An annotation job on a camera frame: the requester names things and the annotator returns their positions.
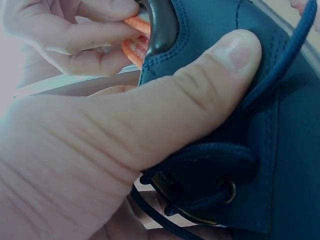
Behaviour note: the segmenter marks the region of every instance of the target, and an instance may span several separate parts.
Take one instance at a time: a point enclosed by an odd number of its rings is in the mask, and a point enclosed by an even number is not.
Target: eyelet
[[[232,190],[232,194],[230,196],[230,198],[226,201],[224,201],[225,204],[229,204],[231,203],[235,197],[236,197],[236,194],[237,194],[237,187],[236,187],[236,184],[231,181],[231,180],[221,180],[218,185],[217,185],[217,188],[219,189],[223,184],[229,184],[230,187],[231,187],[231,190]]]

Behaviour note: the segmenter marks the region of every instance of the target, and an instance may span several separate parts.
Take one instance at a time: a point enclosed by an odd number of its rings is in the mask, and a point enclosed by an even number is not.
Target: finger
[[[83,0],[77,15],[95,22],[120,21],[136,15],[139,5],[134,0]]]
[[[125,136],[125,144],[111,149],[117,160],[141,171],[219,127],[242,99],[261,54],[253,33],[235,30],[174,76],[110,96],[107,104],[97,98],[120,123],[114,134]]]
[[[167,205],[156,191],[141,191],[140,192],[143,199],[156,211],[161,214],[164,214],[164,209]],[[128,202],[130,203],[133,213],[140,219],[141,223],[148,224],[153,221],[134,201],[134,199],[129,195],[127,197]]]
[[[196,225],[187,226],[184,229],[204,240],[232,240],[230,233],[222,227]],[[164,228],[150,229],[148,230],[148,236],[148,240],[182,240]]]
[[[29,38],[37,49],[74,55],[82,50],[111,46],[140,35],[124,22],[84,22],[71,24],[52,15],[38,14],[20,25],[19,33]]]
[[[87,50],[74,55],[54,51],[40,52],[49,63],[67,75],[110,77],[131,64],[122,49],[108,53]]]
[[[97,96],[124,93],[124,92],[130,91],[132,89],[135,89],[136,87],[137,86],[132,86],[132,85],[111,86],[111,87],[108,87],[106,89],[97,91],[96,93],[91,94],[89,97],[97,97]]]

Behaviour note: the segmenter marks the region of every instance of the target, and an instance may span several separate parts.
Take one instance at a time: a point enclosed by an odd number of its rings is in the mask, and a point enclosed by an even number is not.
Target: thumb
[[[129,154],[119,161],[141,171],[220,126],[250,85],[261,54],[253,33],[235,30],[173,76],[110,96],[104,106],[122,125],[119,135],[126,130],[121,141]]]

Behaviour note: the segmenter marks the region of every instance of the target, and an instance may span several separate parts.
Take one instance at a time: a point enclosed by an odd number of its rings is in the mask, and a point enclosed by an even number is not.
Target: shoe
[[[306,42],[317,0],[296,29],[260,0],[140,2],[150,16],[145,51],[136,51],[137,40],[123,45],[141,67],[140,85],[172,75],[234,29],[250,30],[262,46],[259,70],[225,124],[143,171],[140,182],[165,199],[167,216],[227,228],[233,240],[320,239],[320,56]],[[137,18],[127,22],[146,20]],[[178,237],[201,239],[135,187],[131,195]]]

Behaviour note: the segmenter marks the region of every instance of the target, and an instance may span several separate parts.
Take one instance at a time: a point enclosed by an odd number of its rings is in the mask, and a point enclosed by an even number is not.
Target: navy shoelace
[[[286,74],[291,66],[291,63],[299,54],[306,38],[313,26],[317,13],[317,0],[309,0],[301,20],[294,30],[286,48],[284,49],[282,55],[277,60],[272,70],[268,75],[259,83],[240,103],[231,117],[227,120],[227,124],[238,119],[241,116],[246,115],[251,111],[257,104],[261,102],[261,99],[265,98],[272,90],[274,90],[280,83],[281,78]],[[251,149],[230,144],[230,143],[199,143],[183,148],[182,150],[172,154],[165,161],[160,164],[147,169],[143,172],[140,182],[142,184],[149,184],[151,179],[157,173],[162,173],[166,169],[169,169],[173,165],[185,162],[185,161],[212,161],[215,156],[224,155],[227,159],[240,159],[241,164],[237,164],[236,161],[232,162],[235,164],[237,171],[246,171],[253,168],[257,163],[257,158],[254,156]],[[185,200],[170,202],[166,208],[165,213],[167,215],[173,215],[177,213],[178,209],[192,210],[204,208],[206,206],[215,206],[216,204],[222,203],[230,199],[233,194],[230,186],[220,187],[215,194],[203,197],[196,200]],[[131,191],[131,196],[139,207],[149,215],[153,220],[159,223],[169,232],[175,234],[184,240],[203,240],[201,237],[179,227],[170,220],[166,219],[159,212],[153,209],[140,195],[135,186],[133,186]]]

